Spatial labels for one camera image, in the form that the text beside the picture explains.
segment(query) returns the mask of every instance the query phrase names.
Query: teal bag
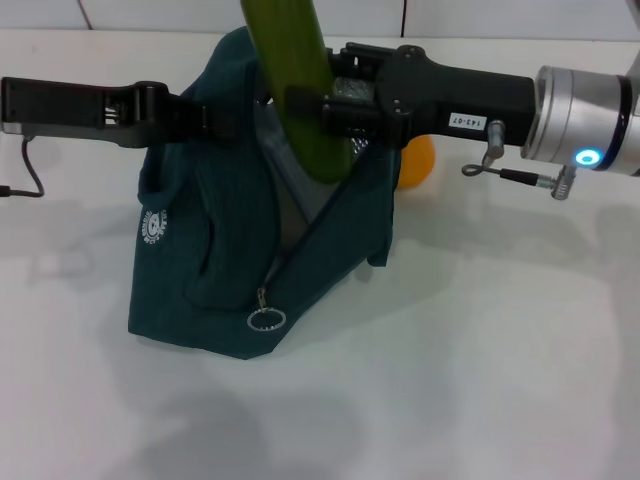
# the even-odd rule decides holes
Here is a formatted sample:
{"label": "teal bag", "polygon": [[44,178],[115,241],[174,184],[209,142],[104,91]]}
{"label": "teal bag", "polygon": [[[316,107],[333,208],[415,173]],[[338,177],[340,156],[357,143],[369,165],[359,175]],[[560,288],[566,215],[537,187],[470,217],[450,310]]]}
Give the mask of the teal bag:
{"label": "teal bag", "polygon": [[280,259],[274,174],[258,142],[258,60],[245,28],[220,42],[183,94],[238,116],[230,143],[150,148],[129,331],[248,359],[271,352],[295,322],[364,260],[391,246],[400,154],[371,145],[292,251]]}

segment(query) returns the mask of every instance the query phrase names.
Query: white logo patch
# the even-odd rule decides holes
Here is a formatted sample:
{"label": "white logo patch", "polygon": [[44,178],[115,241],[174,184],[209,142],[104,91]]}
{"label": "white logo patch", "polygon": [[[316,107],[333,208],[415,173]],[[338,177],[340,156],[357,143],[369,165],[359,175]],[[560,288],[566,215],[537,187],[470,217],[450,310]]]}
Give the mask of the white logo patch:
{"label": "white logo patch", "polygon": [[153,245],[164,235],[167,229],[167,211],[159,213],[147,212],[142,220],[142,238],[149,245]]}

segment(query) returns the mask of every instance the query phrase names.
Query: green tube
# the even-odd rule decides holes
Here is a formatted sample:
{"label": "green tube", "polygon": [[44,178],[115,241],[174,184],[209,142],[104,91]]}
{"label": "green tube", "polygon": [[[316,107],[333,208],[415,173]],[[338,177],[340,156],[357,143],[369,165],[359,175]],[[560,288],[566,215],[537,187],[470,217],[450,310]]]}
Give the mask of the green tube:
{"label": "green tube", "polygon": [[312,0],[241,0],[251,38],[293,152],[305,171],[323,183],[343,180],[351,168],[351,145],[320,131],[319,122],[289,118],[288,86],[333,90],[333,75]]}

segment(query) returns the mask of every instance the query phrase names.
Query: zipper pull ring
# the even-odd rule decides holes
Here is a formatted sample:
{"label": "zipper pull ring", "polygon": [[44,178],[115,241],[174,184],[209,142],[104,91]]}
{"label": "zipper pull ring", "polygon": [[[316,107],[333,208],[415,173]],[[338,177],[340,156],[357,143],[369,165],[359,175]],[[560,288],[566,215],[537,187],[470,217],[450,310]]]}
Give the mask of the zipper pull ring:
{"label": "zipper pull ring", "polygon": [[[284,324],[287,323],[287,316],[285,315],[285,313],[282,310],[278,310],[276,308],[271,308],[267,306],[267,299],[266,299],[267,289],[265,287],[260,287],[257,293],[258,293],[258,310],[253,312],[247,318],[247,325],[249,326],[249,328],[256,332],[264,333],[264,332],[273,332],[274,330],[278,330],[279,328],[284,326]],[[263,320],[262,323],[264,323],[264,325],[256,325],[254,323],[255,320],[257,320],[256,317],[258,317],[259,315],[265,315],[267,313],[273,313],[274,315],[279,316],[280,319],[276,318],[274,320],[271,320],[270,322],[264,322]]]}

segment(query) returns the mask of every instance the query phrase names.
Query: orange ball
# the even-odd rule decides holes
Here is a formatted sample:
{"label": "orange ball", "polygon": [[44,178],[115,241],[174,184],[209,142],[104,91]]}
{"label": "orange ball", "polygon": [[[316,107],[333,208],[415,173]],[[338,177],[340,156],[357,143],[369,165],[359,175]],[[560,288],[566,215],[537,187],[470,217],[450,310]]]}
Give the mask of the orange ball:
{"label": "orange ball", "polygon": [[429,135],[416,137],[402,150],[398,189],[415,188],[429,176],[436,163],[436,148]]}

